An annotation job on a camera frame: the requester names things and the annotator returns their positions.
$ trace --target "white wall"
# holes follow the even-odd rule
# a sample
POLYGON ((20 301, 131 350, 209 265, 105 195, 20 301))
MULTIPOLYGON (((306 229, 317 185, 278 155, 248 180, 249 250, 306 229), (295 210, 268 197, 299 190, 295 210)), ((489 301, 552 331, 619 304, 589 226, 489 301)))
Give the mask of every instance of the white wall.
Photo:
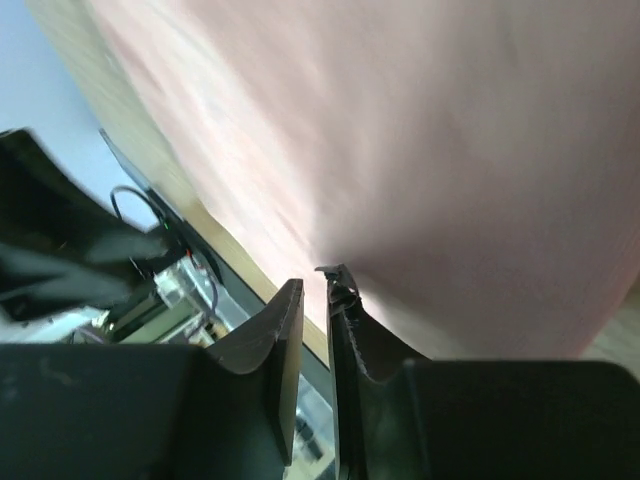
MULTIPOLYGON (((22 127, 31 127, 58 165, 109 210, 111 189, 133 185, 22 0, 0 0, 0 131, 22 127)), ((134 223, 155 223, 135 197, 123 194, 118 204, 134 223)))

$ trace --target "mechanical part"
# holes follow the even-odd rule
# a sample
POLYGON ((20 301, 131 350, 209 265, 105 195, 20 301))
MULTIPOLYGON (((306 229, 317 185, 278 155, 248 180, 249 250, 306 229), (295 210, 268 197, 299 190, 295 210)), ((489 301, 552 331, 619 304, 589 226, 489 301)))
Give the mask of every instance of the mechanical part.
POLYGON ((76 187, 28 130, 0 136, 0 205, 0 307, 15 322, 110 308, 142 282, 130 259, 167 251, 76 187))
POLYGON ((640 385, 600 362, 430 361, 324 268, 340 480, 640 478, 640 385))
POLYGON ((282 478, 292 457, 302 299, 302 281, 289 280, 207 350, 0 349, 0 471, 14 480, 282 478))
POLYGON ((139 317, 129 325, 138 328, 130 335, 120 340, 120 343, 155 343, 162 339, 167 332, 184 325, 194 317, 200 317, 202 313, 189 301, 183 298, 171 308, 163 308, 152 318, 139 317))

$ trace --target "cable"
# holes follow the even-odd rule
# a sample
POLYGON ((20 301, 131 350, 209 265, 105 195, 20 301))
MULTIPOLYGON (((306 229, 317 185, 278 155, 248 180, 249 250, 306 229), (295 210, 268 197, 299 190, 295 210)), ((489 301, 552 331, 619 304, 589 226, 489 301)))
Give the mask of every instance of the cable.
POLYGON ((122 213, 120 212, 120 208, 118 207, 118 202, 116 201, 116 194, 120 192, 129 192, 135 195, 136 197, 138 197, 140 200, 142 200, 144 203, 147 204, 147 206, 151 209, 151 211, 156 216, 160 224, 165 225, 164 214, 162 213, 162 210, 160 209, 160 207, 158 207, 158 205, 156 205, 150 198, 140 193, 135 188, 128 187, 126 185, 119 185, 115 187, 113 190, 111 190, 111 193, 109 194, 109 197, 111 198, 111 205, 113 206, 113 211, 115 212, 116 216, 120 220, 123 220, 122 213))
MULTIPOLYGON (((148 198, 147 196, 145 196, 144 194, 140 193, 138 190, 136 190, 135 188, 131 188, 129 186, 126 185, 119 185, 117 187, 115 187, 113 190, 111 190, 111 194, 109 195, 111 198, 111 205, 113 206, 113 211, 115 212, 116 216, 120 219, 123 220, 122 218, 122 213, 120 212, 120 208, 118 207, 118 202, 116 201, 116 194, 120 193, 120 192, 129 192, 133 195, 135 195, 136 197, 138 197, 140 200, 142 200, 144 203, 147 204, 147 206, 151 209, 151 211, 153 212, 153 214, 157 217, 158 221, 160 222, 160 224, 162 226, 164 226, 164 228, 166 230, 169 229, 167 223, 166 223, 166 219, 165 219, 165 215, 162 212, 162 209, 150 198, 148 198)), ((202 266, 202 265, 198 265, 198 263, 196 262, 196 260, 193 257, 193 252, 191 251, 190 248, 186 248, 186 255, 187 257, 189 257, 189 260, 191 261, 191 264, 193 265, 193 267, 196 269, 196 272, 201 271, 201 270, 205 270, 206 274, 207 274, 207 278, 209 280, 209 283, 211 284, 211 305, 209 305, 208 307, 208 312, 207 312, 207 317, 210 318, 212 321, 215 319, 215 312, 216 312, 216 308, 218 307, 218 301, 219 301, 219 294, 218 294, 218 288, 216 287, 216 281, 215 281, 215 275, 213 273, 213 268, 211 267, 211 264, 209 263, 209 261, 206 259, 206 257, 204 258, 205 262, 207 263, 207 266, 202 266)), ((198 330, 200 330, 206 323, 206 319, 205 316, 202 316, 202 320, 200 321, 199 325, 191 332, 191 334, 187 337, 187 339, 190 339, 198 330)))

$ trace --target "wooden surface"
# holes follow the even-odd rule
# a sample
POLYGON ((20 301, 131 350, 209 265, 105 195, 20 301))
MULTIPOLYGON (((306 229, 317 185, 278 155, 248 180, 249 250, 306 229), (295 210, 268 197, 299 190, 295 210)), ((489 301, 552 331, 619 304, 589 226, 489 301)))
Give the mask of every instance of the wooden surface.
MULTIPOLYGON (((170 146, 111 57, 81 0, 27 0, 100 122, 122 152, 264 300, 276 287, 205 211, 170 146)), ((327 361, 325 335, 305 322, 305 343, 327 361)), ((625 365, 640 377, 640 292, 632 291, 586 357, 625 365)))

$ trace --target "pink fabric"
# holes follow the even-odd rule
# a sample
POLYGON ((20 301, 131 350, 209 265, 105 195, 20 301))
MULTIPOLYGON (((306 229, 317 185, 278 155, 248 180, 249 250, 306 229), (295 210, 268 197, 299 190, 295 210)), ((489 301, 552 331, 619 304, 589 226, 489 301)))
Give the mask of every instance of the pink fabric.
POLYGON ((579 353, 640 266, 636 0, 110 0, 98 24, 276 284, 345 262, 431 356, 579 353))

